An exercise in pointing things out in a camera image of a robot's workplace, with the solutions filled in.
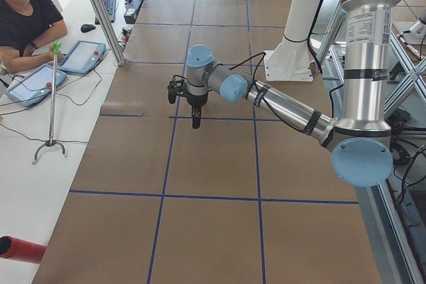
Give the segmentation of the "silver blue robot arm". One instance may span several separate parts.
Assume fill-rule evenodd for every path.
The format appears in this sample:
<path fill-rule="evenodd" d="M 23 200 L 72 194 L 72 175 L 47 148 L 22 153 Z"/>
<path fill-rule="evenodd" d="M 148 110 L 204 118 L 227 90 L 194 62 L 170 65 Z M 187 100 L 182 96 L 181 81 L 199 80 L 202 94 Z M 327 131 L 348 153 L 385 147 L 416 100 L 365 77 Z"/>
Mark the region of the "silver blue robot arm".
<path fill-rule="evenodd" d="M 391 129 L 385 121 L 384 87 L 392 12 L 400 0 L 340 0 L 346 17 L 341 115 L 330 118 L 270 86 L 272 81 L 310 81 L 308 45 L 321 0 L 292 0 L 282 42 L 264 53 L 266 80 L 235 72 L 214 60 L 212 50 L 195 45 L 186 58 L 184 95 L 192 107 L 192 125 L 200 126 L 208 93 L 230 102 L 245 98 L 275 114 L 293 129 L 312 136 L 331 152 L 336 174 L 357 187 L 375 186 L 393 169 Z"/>

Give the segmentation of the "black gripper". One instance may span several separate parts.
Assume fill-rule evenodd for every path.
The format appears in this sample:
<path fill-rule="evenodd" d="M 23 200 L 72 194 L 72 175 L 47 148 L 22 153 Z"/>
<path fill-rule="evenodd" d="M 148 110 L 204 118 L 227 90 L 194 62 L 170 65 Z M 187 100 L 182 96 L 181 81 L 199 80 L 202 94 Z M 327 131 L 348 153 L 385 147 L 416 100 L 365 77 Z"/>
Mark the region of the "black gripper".
<path fill-rule="evenodd" d="M 192 116 L 192 128 L 200 127 L 200 117 L 202 116 L 202 107 L 208 101 L 208 93 L 202 95 L 194 95 L 188 92 L 186 94 L 186 100 L 191 106 L 191 116 Z"/>

